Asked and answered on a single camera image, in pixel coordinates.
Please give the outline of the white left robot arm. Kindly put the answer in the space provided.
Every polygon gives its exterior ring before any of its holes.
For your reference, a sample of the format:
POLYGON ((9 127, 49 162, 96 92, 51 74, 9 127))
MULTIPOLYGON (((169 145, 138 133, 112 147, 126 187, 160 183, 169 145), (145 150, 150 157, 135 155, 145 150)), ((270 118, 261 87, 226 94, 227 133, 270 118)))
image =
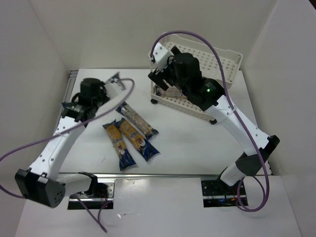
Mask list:
POLYGON ((40 156, 27 170, 19 169, 15 181, 22 197, 55 208, 62 199, 77 193, 92 197, 105 188, 96 175, 81 171, 59 178, 61 166, 75 141, 84 132, 88 121, 109 101, 105 83, 96 78, 85 78, 80 91, 71 101, 63 102, 63 111, 55 139, 49 141, 40 156))

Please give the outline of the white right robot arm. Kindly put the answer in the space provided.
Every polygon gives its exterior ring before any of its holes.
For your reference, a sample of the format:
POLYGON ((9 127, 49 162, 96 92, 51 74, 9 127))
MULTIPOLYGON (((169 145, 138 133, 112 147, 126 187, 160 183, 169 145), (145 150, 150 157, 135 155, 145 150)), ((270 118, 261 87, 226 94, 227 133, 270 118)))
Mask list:
POLYGON ((230 105, 223 86, 202 76, 199 60, 192 54, 157 44, 152 62, 156 68, 148 75, 151 81, 164 91, 170 86, 180 90, 192 104, 222 124, 243 148, 235 163, 220 174, 220 180, 233 186, 245 176, 256 175, 262 167, 259 156, 267 161, 280 139, 261 131, 240 109, 230 105))

